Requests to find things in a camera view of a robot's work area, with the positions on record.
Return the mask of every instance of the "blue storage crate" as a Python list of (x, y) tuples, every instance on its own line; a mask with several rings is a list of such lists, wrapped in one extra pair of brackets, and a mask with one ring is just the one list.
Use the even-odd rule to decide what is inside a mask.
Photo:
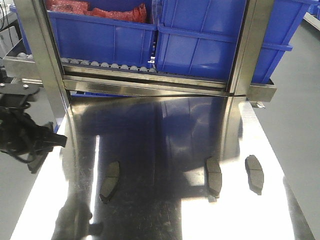
[[(264, 41), (289, 44), (310, 5), (318, 0), (275, 0)], [(165, 27), (237, 36), (245, 0), (163, 0)]]
[[(168, 16), (172, 16), (172, 22), (168, 23), (174, 24), (166, 26), (166, 24), (160, 23), (158, 25), (156, 69), (161, 72), (220, 79), (226, 82), (230, 77), (238, 41), (236, 33), (239, 34), (239, 30), (237, 25), (234, 25), (234, 29), (231, 27), (225, 30), (221, 29), (220, 33), (225, 33), (224, 35), (173, 28), (172, 26), (178, 26), (175, 24), (179, 23), (181, 27), (187, 28), (190, 25), (191, 28), (196, 29), (197, 23), (193, 21), (197, 19), (194, 18), (194, 15), (197, 14), (190, 13), (186, 18), (180, 18), (182, 11), (177, 10), (181, 3), (188, 1), (179, 0), (179, 3), (177, 3), (177, 0), (163, 0), (160, 21), (166, 23), (170, 19)], [(225, 3), (225, 1), (220, 0), (215, 2)], [(267, 83), (269, 81), (285, 51), (292, 50), (289, 41), (309, 6), (317, 3), (318, 0), (275, 0), (264, 44), (252, 79), (253, 83)], [(192, 11), (195, 8), (192, 4), (184, 6), (184, 8), (188, 7)]]
[(246, 0), (163, 0), (165, 27), (237, 37)]
[[(235, 57), (237, 38), (158, 26), (156, 69), (161, 72), (219, 79), (227, 82)], [(264, 43), (254, 83), (266, 83), (285, 51), (292, 46)]]
[(252, 78), (253, 83), (266, 84), (285, 52), (292, 51), (291, 45), (264, 43)]
[[(128, 11), (145, 2), (148, 19), (152, 22), (152, 0), (88, 0), (90, 9)], [(17, 12), (14, 5), (10, 7)], [(114, 20), (96, 16), (48, 11), (54, 38), (62, 58), (117, 63), (128, 66), (147, 66), (150, 61), (155, 24)], [(31, 54), (28, 40), (22, 28), (23, 43)]]
[(158, 71), (227, 80), (237, 37), (186, 31), (158, 25), (155, 66)]
[(318, 14), (318, 5), (319, 5), (319, 3), (317, 3), (315, 5), (311, 5), (308, 9), (308, 13), (310, 13), (311, 15), (317, 15)]
[(288, 45), (310, 5), (318, 0), (275, 0), (264, 42)]

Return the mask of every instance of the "gray floor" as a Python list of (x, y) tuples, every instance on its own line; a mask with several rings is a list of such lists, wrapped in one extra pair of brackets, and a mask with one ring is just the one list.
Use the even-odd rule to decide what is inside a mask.
[[(302, 23), (272, 79), (278, 91), (255, 112), (316, 239), (320, 239), (320, 32)], [(30, 113), (52, 121), (45, 92)], [(8, 240), (36, 179), (27, 166), (0, 155), (0, 239)]]
[(320, 239), (320, 32), (303, 22), (291, 44), (272, 75), (274, 99), (255, 113)]

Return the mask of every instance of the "red packaging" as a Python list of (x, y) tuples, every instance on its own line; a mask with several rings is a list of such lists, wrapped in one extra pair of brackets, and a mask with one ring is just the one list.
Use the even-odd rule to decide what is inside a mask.
[(139, 12), (140, 12), (140, 23), (146, 23), (147, 22), (147, 9), (146, 9), (146, 5), (144, 3), (140, 4)]
[(84, 15), (92, 16), (92, 11), (83, 11)]
[(144, 3), (135, 7), (131, 11), (105, 11), (97, 7), (92, 11), (89, 11), (89, 3), (87, 1), (47, 0), (47, 8), (51, 11), (64, 13), (81, 14), (137, 23), (147, 22), (147, 10)]
[(76, 9), (89, 10), (89, 2), (77, 0), (52, 0), (52, 5), (71, 5)]

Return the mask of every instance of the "black cable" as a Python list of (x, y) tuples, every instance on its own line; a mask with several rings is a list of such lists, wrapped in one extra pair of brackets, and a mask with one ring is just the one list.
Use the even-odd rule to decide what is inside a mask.
[(5, 10), (6, 22), (8, 23), (9, 36), (10, 36), (10, 40), (11, 40), (12, 47), (14, 47), (14, 42), (12, 41), (11, 32), (10, 32), (10, 27), (9, 27), (8, 13), (7, 13), (7, 8), (6, 8), (6, 2), (5, 2), (5, 0), (3, 0), (3, 3), (4, 3), (4, 10)]
[(4, 12), (4, 9), (2, 8), (1, 4), (0, 4), (0, 8), (2, 11), (2, 22), (1, 22), (1, 28), (0, 28), (0, 31), (1, 31), (5, 26), (5, 12)]

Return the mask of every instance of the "shelf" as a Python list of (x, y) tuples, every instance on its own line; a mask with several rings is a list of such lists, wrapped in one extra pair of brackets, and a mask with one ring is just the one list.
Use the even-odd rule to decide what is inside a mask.
[(320, 31), (320, 20), (318, 20), (308, 12), (304, 15), (303, 19)]

